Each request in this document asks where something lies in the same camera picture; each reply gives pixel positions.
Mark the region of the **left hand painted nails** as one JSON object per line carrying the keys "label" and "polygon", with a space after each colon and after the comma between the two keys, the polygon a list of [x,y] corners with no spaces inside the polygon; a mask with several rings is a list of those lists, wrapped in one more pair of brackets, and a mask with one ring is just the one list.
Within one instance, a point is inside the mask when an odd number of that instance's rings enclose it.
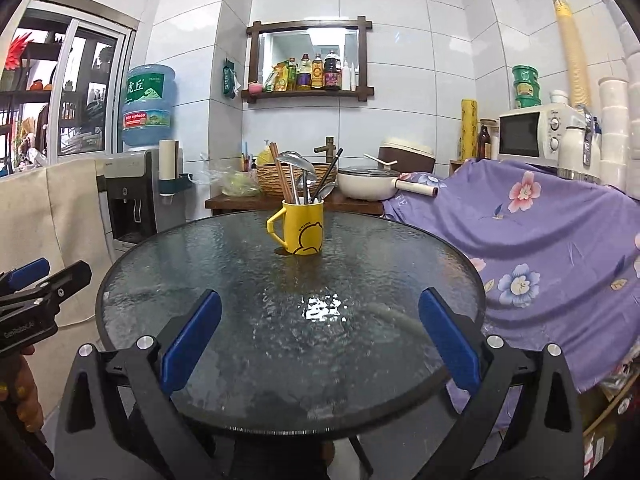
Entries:
{"label": "left hand painted nails", "polygon": [[15,392],[16,416],[25,429],[32,434],[41,430],[44,421],[42,406],[38,398],[38,388],[32,370],[26,360],[35,351],[34,346],[29,346],[22,350],[22,356],[20,357],[21,367],[11,387],[5,382],[1,383],[1,401],[8,400],[11,397],[11,392]]}

